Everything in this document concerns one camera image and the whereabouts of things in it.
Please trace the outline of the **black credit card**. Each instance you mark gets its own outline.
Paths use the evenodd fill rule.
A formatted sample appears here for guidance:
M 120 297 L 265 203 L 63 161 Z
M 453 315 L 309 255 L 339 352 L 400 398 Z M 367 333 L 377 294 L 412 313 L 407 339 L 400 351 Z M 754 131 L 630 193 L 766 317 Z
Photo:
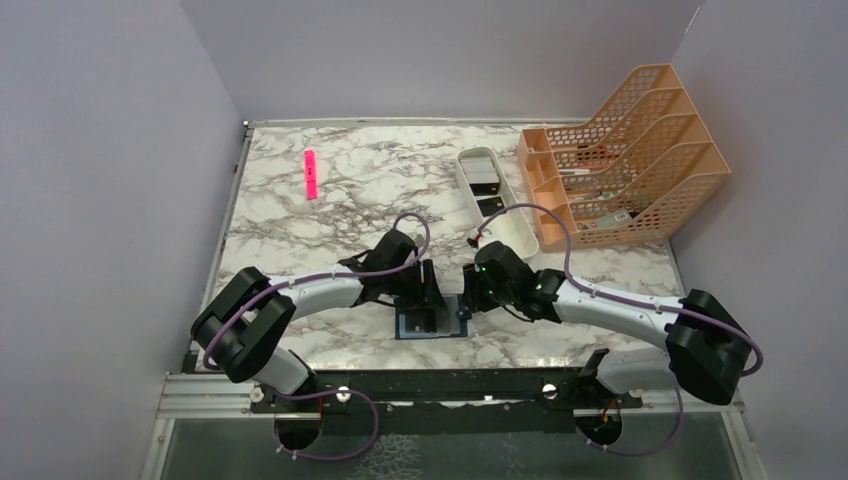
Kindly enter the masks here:
M 438 320 L 428 312 L 412 312 L 404 317 L 404 331 L 407 333 L 436 333 Z

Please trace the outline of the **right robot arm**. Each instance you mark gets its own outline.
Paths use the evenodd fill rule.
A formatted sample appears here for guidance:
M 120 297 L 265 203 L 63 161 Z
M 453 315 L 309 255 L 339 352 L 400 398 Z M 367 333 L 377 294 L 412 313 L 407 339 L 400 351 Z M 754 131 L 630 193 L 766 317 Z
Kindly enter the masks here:
M 589 325 L 648 343 L 593 356 L 576 383 L 579 398 L 592 407 L 632 390 L 673 388 L 728 405 L 754 351 L 741 325 L 703 290 L 682 298 L 602 290 L 562 270 L 533 270 L 500 241 L 478 250 L 464 265 L 463 280 L 473 313 L 513 309 L 525 322 Z

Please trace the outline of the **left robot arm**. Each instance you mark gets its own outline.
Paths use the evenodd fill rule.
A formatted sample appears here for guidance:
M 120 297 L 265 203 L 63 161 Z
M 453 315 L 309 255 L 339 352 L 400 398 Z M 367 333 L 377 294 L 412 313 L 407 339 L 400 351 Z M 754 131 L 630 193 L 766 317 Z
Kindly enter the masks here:
M 211 366 L 232 382 L 249 380 L 276 390 L 285 407 L 298 411 L 313 401 L 309 366 L 279 342 L 289 324 L 336 308 L 393 299 L 413 313 L 443 313 L 432 260 L 392 229 L 377 245 L 342 259 L 328 270 L 278 282 L 255 267 L 240 270 L 196 318 L 191 337 Z

